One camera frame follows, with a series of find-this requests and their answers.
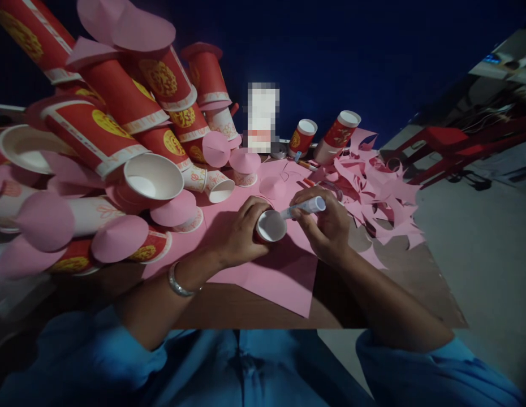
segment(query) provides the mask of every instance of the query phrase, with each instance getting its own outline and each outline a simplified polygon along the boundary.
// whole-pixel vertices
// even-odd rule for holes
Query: silver bracelet
[[[187,291],[186,289],[183,289],[180,284],[178,284],[174,278],[174,269],[176,268],[176,265],[178,264],[178,262],[174,263],[170,268],[169,268],[169,285],[171,286],[171,289],[176,293],[178,294],[180,297],[191,297],[192,295],[195,294],[195,292],[193,291]]]

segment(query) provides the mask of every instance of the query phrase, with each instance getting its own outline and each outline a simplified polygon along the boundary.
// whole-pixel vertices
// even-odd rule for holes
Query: person's right hand
[[[300,204],[315,196],[321,196],[326,206],[325,211],[316,213],[317,223],[305,211],[294,209],[292,214],[303,228],[315,254],[328,265],[339,267],[352,251],[348,246],[350,217],[333,193],[321,187],[298,191],[291,200],[291,205]]]

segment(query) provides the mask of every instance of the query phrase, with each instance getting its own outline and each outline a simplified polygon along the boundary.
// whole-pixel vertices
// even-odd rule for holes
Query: person
[[[214,274],[267,255],[253,241],[269,208],[250,197],[228,239],[191,253],[97,315],[63,314],[38,339],[26,371],[8,376],[2,405],[519,406],[520,391],[441,321],[348,246],[350,219],[320,187],[317,222],[295,210],[317,256],[342,277],[369,324],[356,350],[372,397],[316,331],[171,331]]]

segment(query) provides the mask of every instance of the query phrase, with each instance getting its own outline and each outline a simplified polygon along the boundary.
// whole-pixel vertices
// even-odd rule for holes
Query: blue wall
[[[76,38],[88,36],[75,0],[50,0]],[[175,47],[211,42],[230,96],[246,103],[248,82],[281,89],[277,132],[289,138],[301,118],[322,137],[344,109],[362,127],[392,138],[525,21],[519,1],[427,0],[170,1],[134,3],[171,20]],[[27,105],[52,94],[43,74],[0,27],[0,103]],[[235,122],[246,128],[245,115]]]

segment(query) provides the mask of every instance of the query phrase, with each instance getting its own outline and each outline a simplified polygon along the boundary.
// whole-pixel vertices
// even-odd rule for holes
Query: shirt sleeve
[[[97,315],[54,318],[38,337],[37,349],[31,367],[5,380],[0,405],[74,405],[87,397],[121,398],[141,388],[167,359],[163,345],[153,352],[143,348],[112,306]]]
[[[357,340],[363,373],[380,406],[522,406],[521,392],[477,359],[457,338],[429,353],[375,345],[370,331]]]

